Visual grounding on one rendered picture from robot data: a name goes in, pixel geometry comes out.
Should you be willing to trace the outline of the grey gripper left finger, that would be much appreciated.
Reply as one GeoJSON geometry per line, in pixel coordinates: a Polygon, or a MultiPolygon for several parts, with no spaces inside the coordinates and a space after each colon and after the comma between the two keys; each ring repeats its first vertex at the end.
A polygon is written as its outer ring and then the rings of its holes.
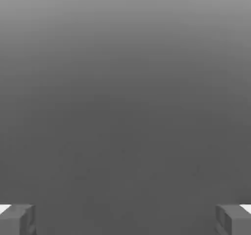
{"type": "Polygon", "coordinates": [[[37,235],[36,206],[5,205],[0,211],[0,235],[37,235]]]}

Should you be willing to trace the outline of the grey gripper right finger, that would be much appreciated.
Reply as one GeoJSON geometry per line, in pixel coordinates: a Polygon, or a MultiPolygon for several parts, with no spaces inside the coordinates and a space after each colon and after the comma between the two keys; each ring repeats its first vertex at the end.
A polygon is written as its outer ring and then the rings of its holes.
{"type": "Polygon", "coordinates": [[[216,205],[216,235],[251,235],[251,204],[216,205]]]}

